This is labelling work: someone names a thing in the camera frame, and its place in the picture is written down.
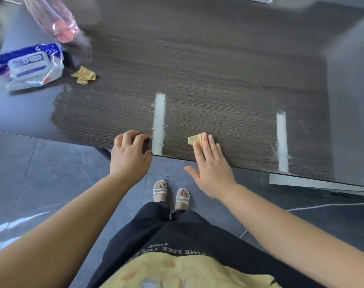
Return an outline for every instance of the person's right arm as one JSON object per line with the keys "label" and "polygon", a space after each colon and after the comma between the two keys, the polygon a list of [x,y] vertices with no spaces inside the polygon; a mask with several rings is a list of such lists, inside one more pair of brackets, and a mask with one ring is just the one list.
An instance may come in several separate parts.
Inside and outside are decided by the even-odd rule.
{"label": "person's right arm", "polygon": [[238,185],[213,137],[194,142],[199,172],[185,170],[221,201],[272,256],[328,288],[364,287],[364,253]]}

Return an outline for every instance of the foot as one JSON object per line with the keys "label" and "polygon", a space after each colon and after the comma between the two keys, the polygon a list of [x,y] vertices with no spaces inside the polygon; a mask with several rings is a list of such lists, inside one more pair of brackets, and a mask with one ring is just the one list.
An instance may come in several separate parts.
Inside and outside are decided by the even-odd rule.
{"label": "foot", "polygon": [[178,190],[175,200],[175,210],[187,210],[190,205],[190,193],[185,188]]}
{"label": "foot", "polygon": [[161,202],[161,201],[166,202],[166,195],[167,195],[166,182],[163,180],[156,182],[153,190],[154,202]]}

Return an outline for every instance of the cable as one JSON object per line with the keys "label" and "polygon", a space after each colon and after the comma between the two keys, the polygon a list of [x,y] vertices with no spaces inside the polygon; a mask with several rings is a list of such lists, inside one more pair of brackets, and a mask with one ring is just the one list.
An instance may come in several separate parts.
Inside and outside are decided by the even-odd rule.
{"label": "cable", "polygon": [[[331,204],[317,205],[317,206],[304,207],[304,208],[293,208],[293,209],[289,209],[289,210],[286,210],[286,211],[291,212],[291,211],[296,211],[296,210],[307,210],[307,209],[315,209],[315,208],[328,207],[328,206],[359,206],[359,205],[364,205],[364,202],[361,202],[361,203],[345,203],[345,204],[331,203]],[[242,235],[239,238],[242,238],[247,232],[248,232],[248,230],[246,230],[244,233],[242,233]]]}

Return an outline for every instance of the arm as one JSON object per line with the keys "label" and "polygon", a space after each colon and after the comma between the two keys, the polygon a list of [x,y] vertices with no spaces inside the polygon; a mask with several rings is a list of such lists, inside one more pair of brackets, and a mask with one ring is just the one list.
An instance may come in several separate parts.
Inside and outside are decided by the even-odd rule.
{"label": "arm", "polygon": [[150,168],[151,152],[141,153],[147,138],[134,130],[118,135],[106,178],[0,251],[0,288],[71,284],[119,202]]}
{"label": "arm", "polygon": [[328,288],[364,287],[364,253],[237,185],[219,144],[204,133],[194,144],[199,171],[186,171],[220,200],[280,261]]}

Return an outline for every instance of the tabletop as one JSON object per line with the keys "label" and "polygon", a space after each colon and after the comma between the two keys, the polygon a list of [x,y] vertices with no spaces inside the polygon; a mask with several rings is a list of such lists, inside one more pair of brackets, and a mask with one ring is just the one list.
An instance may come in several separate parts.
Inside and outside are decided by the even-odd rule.
{"label": "tabletop", "polygon": [[[136,129],[154,135],[154,154],[194,160],[187,137],[207,131],[233,167],[364,185],[364,9],[96,2],[84,66],[97,81],[67,69],[43,88],[0,90],[0,132],[111,148]],[[22,7],[2,52],[50,42]]]}

